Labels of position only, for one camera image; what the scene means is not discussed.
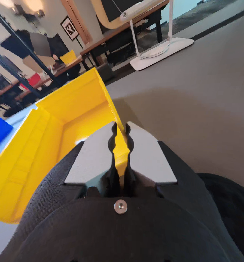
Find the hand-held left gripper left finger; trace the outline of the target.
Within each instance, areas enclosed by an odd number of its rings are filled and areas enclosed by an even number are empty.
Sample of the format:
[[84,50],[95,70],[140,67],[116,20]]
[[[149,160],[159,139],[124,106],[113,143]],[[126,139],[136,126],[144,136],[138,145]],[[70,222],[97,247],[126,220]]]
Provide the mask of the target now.
[[112,121],[85,139],[64,183],[106,187],[105,175],[115,167],[117,123]]

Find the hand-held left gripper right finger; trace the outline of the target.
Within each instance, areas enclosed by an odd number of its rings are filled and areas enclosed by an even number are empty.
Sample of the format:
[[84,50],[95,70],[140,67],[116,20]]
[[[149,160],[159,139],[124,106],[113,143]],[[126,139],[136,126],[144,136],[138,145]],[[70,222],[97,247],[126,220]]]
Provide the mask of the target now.
[[128,169],[145,186],[177,184],[168,160],[158,140],[145,129],[129,121],[126,123]]

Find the yellow plastic bin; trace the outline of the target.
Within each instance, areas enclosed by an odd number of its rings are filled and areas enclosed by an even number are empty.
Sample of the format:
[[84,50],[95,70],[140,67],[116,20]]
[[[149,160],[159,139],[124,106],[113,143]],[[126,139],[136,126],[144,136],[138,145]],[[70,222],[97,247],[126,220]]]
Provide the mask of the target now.
[[96,68],[36,103],[0,153],[0,221],[19,223],[36,188],[75,145],[117,123],[115,165],[124,175],[129,149],[114,103]]

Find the small black box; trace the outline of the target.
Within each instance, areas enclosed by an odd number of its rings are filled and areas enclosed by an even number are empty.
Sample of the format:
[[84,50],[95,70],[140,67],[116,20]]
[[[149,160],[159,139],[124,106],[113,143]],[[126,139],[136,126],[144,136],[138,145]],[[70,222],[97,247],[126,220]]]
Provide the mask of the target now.
[[109,63],[105,63],[96,67],[96,70],[98,71],[98,74],[104,83],[112,80],[115,77],[112,67]]

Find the red plastic bin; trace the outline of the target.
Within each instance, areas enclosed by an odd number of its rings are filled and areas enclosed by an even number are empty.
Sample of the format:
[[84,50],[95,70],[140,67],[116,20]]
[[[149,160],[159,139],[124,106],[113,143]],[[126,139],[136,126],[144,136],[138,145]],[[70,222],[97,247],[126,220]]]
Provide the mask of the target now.
[[[37,83],[39,83],[41,81],[41,76],[38,73],[33,74],[31,77],[29,77],[28,79],[29,84],[34,87]],[[26,86],[24,86],[23,84],[19,84],[19,88],[21,90],[28,90],[28,88]]]

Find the small yellow bin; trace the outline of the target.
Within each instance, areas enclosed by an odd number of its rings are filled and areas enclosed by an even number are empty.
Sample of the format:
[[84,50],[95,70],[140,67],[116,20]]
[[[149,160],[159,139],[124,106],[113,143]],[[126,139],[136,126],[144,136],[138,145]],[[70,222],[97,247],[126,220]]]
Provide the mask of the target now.
[[69,64],[73,63],[76,60],[76,55],[74,50],[71,50],[64,54],[63,56],[60,56],[59,59],[66,65],[68,66]]

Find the black board on white stand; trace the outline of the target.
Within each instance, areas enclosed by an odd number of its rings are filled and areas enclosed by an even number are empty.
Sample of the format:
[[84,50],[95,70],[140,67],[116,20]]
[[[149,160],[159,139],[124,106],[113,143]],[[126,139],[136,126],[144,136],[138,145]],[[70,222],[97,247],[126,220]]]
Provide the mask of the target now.
[[[102,1],[91,1],[93,8],[96,12],[97,18],[100,23],[108,29],[117,29],[128,24],[130,25],[133,42],[135,46],[135,51],[137,57],[130,61],[130,65],[135,71],[141,71],[147,67],[150,67],[153,64],[175,54],[179,51],[191,46],[194,44],[193,39],[189,38],[173,38],[173,0],[170,1],[158,1],[158,0],[144,0],[133,1],[129,4],[129,7],[125,6],[126,1],[122,1],[121,4],[118,1],[111,1],[111,4],[108,6],[115,8],[119,13],[119,17],[116,17],[112,20],[109,20],[107,16],[107,11],[104,9]],[[168,37],[166,41],[162,41],[160,44],[157,44],[152,49],[147,50],[144,53],[140,53],[137,47],[136,36],[133,28],[133,22],[136,21],[141,15],[146,16],[148,11],[151,11],[152,8],[163,6],[169,3],[169,30]]]

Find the black tripod stand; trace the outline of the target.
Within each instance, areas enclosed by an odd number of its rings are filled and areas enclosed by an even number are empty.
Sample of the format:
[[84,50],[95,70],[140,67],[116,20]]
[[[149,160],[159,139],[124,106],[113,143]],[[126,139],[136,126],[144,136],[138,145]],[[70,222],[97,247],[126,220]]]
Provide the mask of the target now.
[[0,55],[0,66],[3,67],[12,76],[14,76],[25,87],[27,87],[29,91],[35,94],[38,98],[41,98],[40,93],[35,88],[33,88],[29,84],[29,81],[21,74],[22,71],[17,70],[17,66],[15,66],[12,62],[8,63],[8,61],[9,59],[5,59],[5,56]]

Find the black tilted panel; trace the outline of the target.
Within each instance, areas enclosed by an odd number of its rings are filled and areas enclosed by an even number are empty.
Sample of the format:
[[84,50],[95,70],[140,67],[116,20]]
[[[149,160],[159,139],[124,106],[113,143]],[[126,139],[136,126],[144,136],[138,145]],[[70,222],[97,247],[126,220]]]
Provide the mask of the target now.
[[[34,47],[32,46],[30,33],[27,30],[16,30],[16,34],[25,42],[25,44],[34,51]],[[26,49],[20,44],[20,42],[10,35],[8,38],[6,38],[3,42],[0,43],[0,46],[5,48],[6,50],[12,52],[16,56],[20,57],[21,59],[26,58],[29,53],[26,51]]]

